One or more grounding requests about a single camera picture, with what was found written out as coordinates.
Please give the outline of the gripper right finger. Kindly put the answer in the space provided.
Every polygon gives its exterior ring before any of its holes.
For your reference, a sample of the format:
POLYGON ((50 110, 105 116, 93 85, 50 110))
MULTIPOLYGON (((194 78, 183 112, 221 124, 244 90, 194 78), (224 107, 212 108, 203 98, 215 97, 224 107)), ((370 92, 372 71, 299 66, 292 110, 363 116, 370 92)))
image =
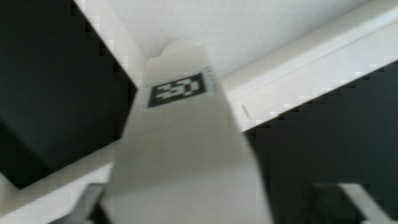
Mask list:
POLYGON ((395 224, 359 183, 313 184, 301 216, 302 224, 395 224))

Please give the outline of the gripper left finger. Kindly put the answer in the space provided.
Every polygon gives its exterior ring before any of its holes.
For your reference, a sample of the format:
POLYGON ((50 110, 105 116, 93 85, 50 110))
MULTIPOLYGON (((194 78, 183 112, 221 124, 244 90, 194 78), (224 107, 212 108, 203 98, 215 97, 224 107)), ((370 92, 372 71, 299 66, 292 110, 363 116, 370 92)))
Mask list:
POLYGON ((112 224, 100 204, 103 191, 105 185, 102 183, 87 185, 70 214, 54 220, 50 224, 112 224))

